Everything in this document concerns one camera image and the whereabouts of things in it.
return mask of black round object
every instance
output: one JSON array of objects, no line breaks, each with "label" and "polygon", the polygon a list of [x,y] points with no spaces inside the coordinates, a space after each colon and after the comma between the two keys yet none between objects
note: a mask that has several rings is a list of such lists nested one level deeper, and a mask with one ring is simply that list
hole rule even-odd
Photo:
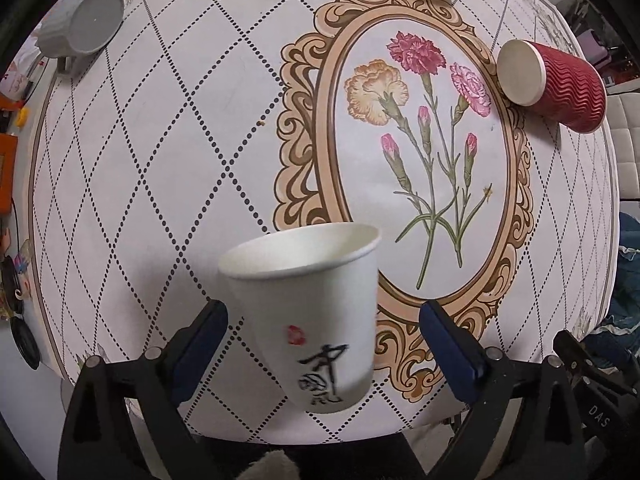
[{"label": "black round object", "polygon": [[37,370],[40,365],[40,350],[31,329],[23,319],[16,316],[11,318],[10,323],[11,333],[14,335],[14,341],[20,354],[31,368]]}]

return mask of pink flower bud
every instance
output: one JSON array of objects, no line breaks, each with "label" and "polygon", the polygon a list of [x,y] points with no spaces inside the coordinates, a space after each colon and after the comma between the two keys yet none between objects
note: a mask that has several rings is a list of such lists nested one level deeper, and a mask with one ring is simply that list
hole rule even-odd
[{"label": "pink flower bud", "polygon": [[420,126],[429,124],[429,122],[431,121],[429,109],[426,106],[421,106],[418,108],[418,121],[420,122]]},{"label": "pink flower bud", "polygon": [[469,133],[468,136],[466,136],[466,148],[470,156],[476,156],[478,152],[478,138],[474,134]]},{"label": "pink flower bud", "polygon": [[382,144],[382,150],[387,156],[394,159],[400,156],[400,149],[391,134],[384,134],[380,137],[380,144]]}]

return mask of decorative scroll border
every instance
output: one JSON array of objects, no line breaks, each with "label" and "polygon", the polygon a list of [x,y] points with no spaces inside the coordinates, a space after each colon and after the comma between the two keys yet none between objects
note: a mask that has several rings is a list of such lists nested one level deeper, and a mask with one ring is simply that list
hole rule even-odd
[{"label": "decorative scroll border", "polygon": [[[333,143],[337,77],[348,51],[364,30],[373,23],[400,17],[437,28],[474,60],[490,87],[504,127],[507,193],[492,252],[465,286],[438,298],[457,325],[480,338],[487,320],[495,316],[500,300],[513,282],[516,250],[533,229],[530,151],[523,130],[524,118],[504,97],[492,54],[475,35],[474,28],[464,23],[448,2],[335,0],[316,10],[315,32],[282,49],[284,64],[280,76],[287,91],[277,134],[283,142],[280,149],[283,168],[274,184],[279,205],[273,221],[279,230],[351,221]],[[316,103],[326,104],[326,110],[316,107]],[[311,176],[318,190],[310,189]],[[443,378],[418,330],[422,301],[398,290],[380,273],[376,368],[388,368],[393,386],[410,402],[421,400]]]}]

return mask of red ripple cup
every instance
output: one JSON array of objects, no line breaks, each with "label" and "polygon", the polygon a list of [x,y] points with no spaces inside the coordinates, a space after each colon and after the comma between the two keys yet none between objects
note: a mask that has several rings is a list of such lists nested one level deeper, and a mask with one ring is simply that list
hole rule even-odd
[{"label": "red ripple cup", "polygon": [[498,54],[498,80],[514,103],[590,134],[604,122],[607,92],[596,69],[555,48],[511,40]]}]

